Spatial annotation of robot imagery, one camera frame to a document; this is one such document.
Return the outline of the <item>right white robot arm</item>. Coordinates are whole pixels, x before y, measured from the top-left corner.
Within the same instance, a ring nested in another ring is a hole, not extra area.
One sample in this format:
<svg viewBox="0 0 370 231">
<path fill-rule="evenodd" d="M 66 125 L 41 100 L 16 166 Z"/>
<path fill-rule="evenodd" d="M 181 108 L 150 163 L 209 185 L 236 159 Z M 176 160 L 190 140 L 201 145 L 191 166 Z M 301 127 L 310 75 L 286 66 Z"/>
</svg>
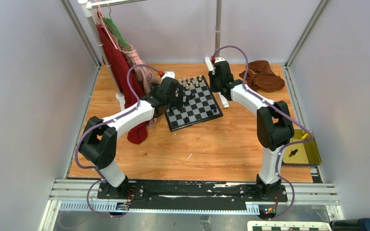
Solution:
<svg viewBox="0 0 370 231">
<path fill-rule="evenodd" d="M 285 188 L 279 176 L 281 148 L 294 136 L 290 112 L 284 101 L 275 102 L 243 86 L 235 80 L 229 63 L 223 57 L 205 57 L 210 88 L 217 92 L 224 107 L 230 101 L 241 104 L 256 117 L 257 137 L 263 147 L 262 164 L 252 189 L 242 189 L 241 197 L 258 201 L 287 201 Z"/>
</svg>

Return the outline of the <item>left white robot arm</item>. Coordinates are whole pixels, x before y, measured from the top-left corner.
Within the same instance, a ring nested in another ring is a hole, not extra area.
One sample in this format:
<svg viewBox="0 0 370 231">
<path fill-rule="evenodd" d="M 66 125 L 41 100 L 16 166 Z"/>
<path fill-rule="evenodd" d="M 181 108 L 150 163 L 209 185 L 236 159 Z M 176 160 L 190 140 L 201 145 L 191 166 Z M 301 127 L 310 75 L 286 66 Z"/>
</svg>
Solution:
<svg viewBox="0 0 370 231">
<path fill-rule="evenodd" d="M 128 177 L 116 164 L 117 141 L 136 126 L 158 118 L 178 102 L 180 83 L 173 71 L 166 71 L 161 83 L 129 108 L 106 118 L 93 116 L 86 124 L 77 151 L 94 165 L 109 193 L 117 199 L 129 192 Z"/>
</svg>

